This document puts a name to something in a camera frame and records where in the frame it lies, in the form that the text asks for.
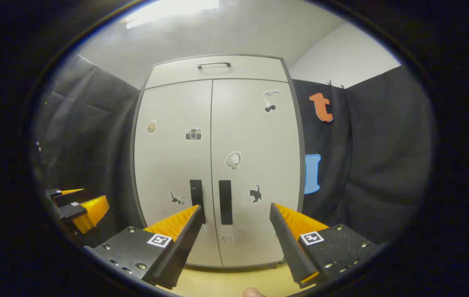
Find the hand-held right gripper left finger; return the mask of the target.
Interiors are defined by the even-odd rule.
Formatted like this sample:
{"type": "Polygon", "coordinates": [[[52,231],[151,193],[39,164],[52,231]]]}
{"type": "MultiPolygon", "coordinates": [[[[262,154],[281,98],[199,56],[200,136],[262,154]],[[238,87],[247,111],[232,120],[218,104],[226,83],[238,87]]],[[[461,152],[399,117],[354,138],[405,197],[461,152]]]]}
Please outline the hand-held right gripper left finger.
{"type": "Polygon", "coordinates": [[[84,250],[118,278],[153,290],[174,288],[205,222],[194,205],[147,228],[126,227],[95,248],[84,250]]]}

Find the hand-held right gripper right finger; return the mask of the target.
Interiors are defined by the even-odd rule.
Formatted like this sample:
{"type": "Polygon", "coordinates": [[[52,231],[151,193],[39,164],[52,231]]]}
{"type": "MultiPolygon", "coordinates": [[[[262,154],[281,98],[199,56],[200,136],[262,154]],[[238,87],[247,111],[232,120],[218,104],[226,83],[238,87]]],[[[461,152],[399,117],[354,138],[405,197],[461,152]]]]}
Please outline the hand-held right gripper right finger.
{"type": "Polygon", "coordinates": [[[300,288],[340,278],[379,251],[378,244],[345,224],[329,227],[277,203],[270,206],[269,220],[300,288]]]}

